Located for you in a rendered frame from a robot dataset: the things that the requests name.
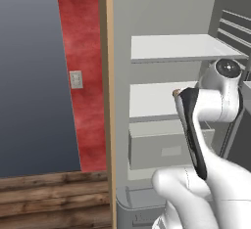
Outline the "white fridge shelf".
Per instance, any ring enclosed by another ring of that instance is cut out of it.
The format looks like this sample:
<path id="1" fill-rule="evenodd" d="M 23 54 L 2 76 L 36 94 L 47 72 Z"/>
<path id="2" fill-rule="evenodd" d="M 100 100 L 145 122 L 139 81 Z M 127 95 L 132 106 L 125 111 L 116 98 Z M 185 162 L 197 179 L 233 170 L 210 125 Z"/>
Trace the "white fridge shelf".
<path id="1" fill-rule="evenodd" d="M 131 37 L 134 64 L 247 59 L 248 56 L 209 34 L 142 35 Z"/>
<path id="2" fill-rule="evenodd" d="M 175 89 L 194 87 L 196 81 L 131 84 L 129 121 L 178 119 L 173 97 Z"/>

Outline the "grey fridge drawer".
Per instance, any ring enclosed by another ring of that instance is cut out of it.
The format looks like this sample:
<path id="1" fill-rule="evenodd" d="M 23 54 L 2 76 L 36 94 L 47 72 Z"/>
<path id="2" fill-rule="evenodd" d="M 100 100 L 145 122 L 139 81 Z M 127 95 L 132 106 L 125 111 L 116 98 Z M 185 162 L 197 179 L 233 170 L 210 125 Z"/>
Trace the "grey fridge drawer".
<path id="1" fill-rule="evenodd" d="M 133 170 L 192 164 L 181 122 L 132 123 L 128 159 Z"/>

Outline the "grey fridge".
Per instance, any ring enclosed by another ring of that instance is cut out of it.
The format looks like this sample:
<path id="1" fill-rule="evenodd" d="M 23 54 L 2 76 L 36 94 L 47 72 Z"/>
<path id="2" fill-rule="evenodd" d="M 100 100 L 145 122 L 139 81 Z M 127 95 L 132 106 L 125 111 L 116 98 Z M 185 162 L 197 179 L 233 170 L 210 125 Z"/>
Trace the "grey fridge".
<path id="1" fill-rule="evenodd" d="M 155 170 L 130 168 L 129 93 L 131 84 L 198 81 L 211 61 L 134 64 L 131 37 L 209 34 L 215 0 L 114 0 L 116 190 L 151 186 Z"/>

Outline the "grey fridge door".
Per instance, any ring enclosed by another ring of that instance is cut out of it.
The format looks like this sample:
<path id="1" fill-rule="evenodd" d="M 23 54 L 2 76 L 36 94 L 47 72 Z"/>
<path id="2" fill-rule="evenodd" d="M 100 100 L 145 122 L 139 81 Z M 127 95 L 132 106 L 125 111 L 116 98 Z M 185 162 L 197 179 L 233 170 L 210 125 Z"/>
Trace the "grey fridge door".
<path id="1" fill-rule="evenodd" d="M 239 86 L 248 83 L 251 93 L 251 0 L 215 0 L 209 33 L 247 56 L 237 60 L 244 66 Z M 251 98 L 246 104 L 250 112 L 244 108 L 228 127 L 220 155 L 251 169 Z"/>

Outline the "light wooden cabinet panel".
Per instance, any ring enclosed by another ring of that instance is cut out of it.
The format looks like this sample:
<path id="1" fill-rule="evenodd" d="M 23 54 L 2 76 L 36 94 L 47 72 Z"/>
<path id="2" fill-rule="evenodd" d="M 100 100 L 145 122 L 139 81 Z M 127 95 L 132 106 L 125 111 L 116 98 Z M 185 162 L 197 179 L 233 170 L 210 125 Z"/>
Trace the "light wooden cabinet panel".
<path id="1" fill-rule="evenodd" d="M 100 45 L 106 138 L 106 166 L 109 184 L 112 229 L 117 229 L 116 207 L 116 125 L 114 68 L 114 0 L 98 0 Z"/>

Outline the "grey freezer drawer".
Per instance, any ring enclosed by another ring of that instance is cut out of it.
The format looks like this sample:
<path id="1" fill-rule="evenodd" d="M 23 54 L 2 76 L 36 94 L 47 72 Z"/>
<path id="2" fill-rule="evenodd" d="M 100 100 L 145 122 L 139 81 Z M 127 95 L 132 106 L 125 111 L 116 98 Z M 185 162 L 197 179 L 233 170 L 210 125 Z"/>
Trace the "grey freezer drawer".
<path id="1" fill-rule="evenodd" d="M 120 187 L 116 202 L 117 229 L 151 229 L 166 205 L 152 187 Z"/>

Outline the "white wall switch plate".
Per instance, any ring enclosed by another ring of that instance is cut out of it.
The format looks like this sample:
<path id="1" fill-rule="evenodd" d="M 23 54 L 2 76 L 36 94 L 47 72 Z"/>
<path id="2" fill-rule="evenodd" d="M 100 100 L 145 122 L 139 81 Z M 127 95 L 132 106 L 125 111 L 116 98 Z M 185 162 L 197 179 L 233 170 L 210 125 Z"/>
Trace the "white wall switch plate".
<path id="1" fill-rule="evenodd" d="M 80 70 L 73 70 L 70 72 L 71 88 L 81 89 L 83 87 L 82 83 L 82 73 Z"/>

